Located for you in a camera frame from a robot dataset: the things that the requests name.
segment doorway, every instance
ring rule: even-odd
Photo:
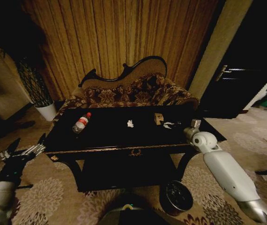
[[[235,118],[267,82],[267,2],[249,8],[201,101],[205,117]]]

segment white flower pot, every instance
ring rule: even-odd
[[[36,109],[42,114],[42,116],[47,121],[52,121],[57,113],[54,107],[54,102],[51,105],[48,105],[45,107],[39,107],[39,108],[36,107]]]

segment door frame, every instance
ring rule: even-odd
[[[189,88],[195,97],[201,99],[251,4],[252,0],[226,0]]]

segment floral upholstery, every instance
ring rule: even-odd
[[[197,98],[170,82],[161,73],[150,73],[126,87],[118,85],[114,88],[78,88],[65,101],[53,121],[58,121],[67,108],[183,105],[187,102],[192,102],[194,109],[199,103]]]

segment floor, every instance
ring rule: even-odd
[[[0,151],[13,140],[21,137],[19,149],[37,142],[52,127],[50,122],[30,108],[20,123],[35,120],[27,129],[13,131],[0,139]],[[267,202],[267,176],[257,176],[254,171],[267,169],[267,111],[251,108],[232,120],[208,119],[228,140],[220,146],[232,154],[253,179],[260,196]],[[172,155],[178,164],[181,154]],[[239,209],[235,201],[216,183],[203,162],[201,154],[189,163],[182,182],[192,193],[193,207],[176,217],[186,224],[242,225],[256,224]],[[52,163],[41,154],[27,163],[22,185],[34,184],[31,189],[17,190],[19,199],[14,225],[94,225],[105,214],[109,203],[124,190],[105,190],[78,193],[70,170],[61,163]],[[144,197],[149,205],[162,211],[158,201],[159,187],[134,188],[133,192]]]

